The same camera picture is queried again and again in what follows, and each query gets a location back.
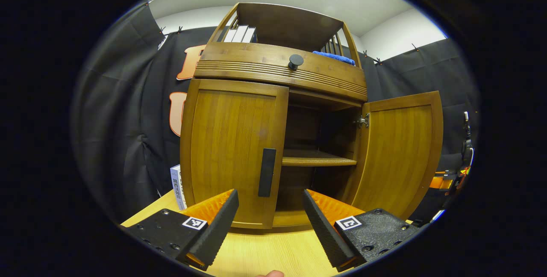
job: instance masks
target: white book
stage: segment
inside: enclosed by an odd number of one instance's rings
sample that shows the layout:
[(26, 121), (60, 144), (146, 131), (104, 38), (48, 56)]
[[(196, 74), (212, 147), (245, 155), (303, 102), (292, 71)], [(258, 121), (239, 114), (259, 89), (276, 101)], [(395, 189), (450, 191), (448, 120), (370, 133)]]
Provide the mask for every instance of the white book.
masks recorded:
[(224, 38), (224, 41), (225, 42), (231, 42), (232, 39), (234, 38), (234, 35), (236, 34), (236, 30), (235, 29), (230, 29), (228, 30), (228, 33), (226, 34), (226, 37)]
[(232, 39), (232, 42), (241, 42), (243, 40), (243, 37), (248, 27), (249, 26), (246, 24), (239, 26), (238, 31), (236, 31), (236, 34), (234, 38)]
[(174, 197), (178, 209), (186, 209), (186, 199), (184, 199), (184, 191), (182, 189), (182, 179), (180, 178), (180, 165), (171, 167), (171, 183), (173, 184)]
[(245, 32), (245, 35), (243, 36), (243, 40), (241, 42), (250, 43), (253, 39), (254, 30), (256, 30), (256, 27), (249, 27)]

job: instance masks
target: cabinet door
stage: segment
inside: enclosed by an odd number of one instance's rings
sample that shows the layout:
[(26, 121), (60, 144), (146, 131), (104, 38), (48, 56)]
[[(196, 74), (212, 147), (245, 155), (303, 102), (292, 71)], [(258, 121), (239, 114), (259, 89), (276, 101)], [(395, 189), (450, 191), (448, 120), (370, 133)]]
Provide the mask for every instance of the cabinet door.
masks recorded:
[(366, 103), (363, 117), (367, 113), (369, 127), (361, 127), (356, 169), (360, 182), (352, 182), (357, 189), (352, 205), (364, 211), (383, 208), (405, 220), (422, 201), (439, 164), (439, 92)]
[[(189, 206), (236, 188), (240, 205), (232, 226), (272, 227), (288, 96), (283, 86), (192, 79), (180, 134), (180, 170)], [(276, 153), (270, 195), (260, 197), (265, 148)]]

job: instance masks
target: drawer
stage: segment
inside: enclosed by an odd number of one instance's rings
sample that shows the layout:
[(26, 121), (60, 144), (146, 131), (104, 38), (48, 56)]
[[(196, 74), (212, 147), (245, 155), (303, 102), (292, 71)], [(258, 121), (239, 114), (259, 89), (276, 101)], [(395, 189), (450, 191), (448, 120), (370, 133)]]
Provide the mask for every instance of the drawer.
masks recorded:
[[(301, 55), (303, 64), (289, 69), (289, 57)], [(289, 47), (260, 43), (208, 43), (197, 62), (196, 78), (229, 78), (278, 83), (367, 101), (362, 69)]]

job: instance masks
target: blue towel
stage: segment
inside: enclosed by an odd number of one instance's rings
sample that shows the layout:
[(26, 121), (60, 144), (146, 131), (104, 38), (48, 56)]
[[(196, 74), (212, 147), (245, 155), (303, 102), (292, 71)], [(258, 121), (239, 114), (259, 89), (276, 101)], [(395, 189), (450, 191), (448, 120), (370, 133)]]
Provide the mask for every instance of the blue towel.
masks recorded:
[(313, 53), (316, 53), (317, 55), (329, 57), (329, 58), (332, 58), (332, 59), (336, 59), (338, 61), (342, 61), (342, 62), (345, 62), (345, 63), (349, 63), (350, 65), (355, 65), (355, 61), (353, 61), (352, 59), (349, 59), (347, 57), (344, 57), (344, 56), (332, 55), (332, 53), (322, 53), (320, 51), (315, 51), (315, 50), (313, 51)]

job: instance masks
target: light wood tabletop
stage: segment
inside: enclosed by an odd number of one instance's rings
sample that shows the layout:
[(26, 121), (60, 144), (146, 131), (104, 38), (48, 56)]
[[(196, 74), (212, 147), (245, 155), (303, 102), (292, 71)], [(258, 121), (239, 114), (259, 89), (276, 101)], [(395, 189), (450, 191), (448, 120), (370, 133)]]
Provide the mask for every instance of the light wood tabletop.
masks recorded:
[[(160, 209), (179, 211), (173, 191), (121, 225), (132, 226)], [(322, 277), (338, 273), (330, 266), (311, 226), (273, 230), (231, 228), (206, 273), (223, 277), (256, 277), (274, 269), (285, 273), (285, 277)]]

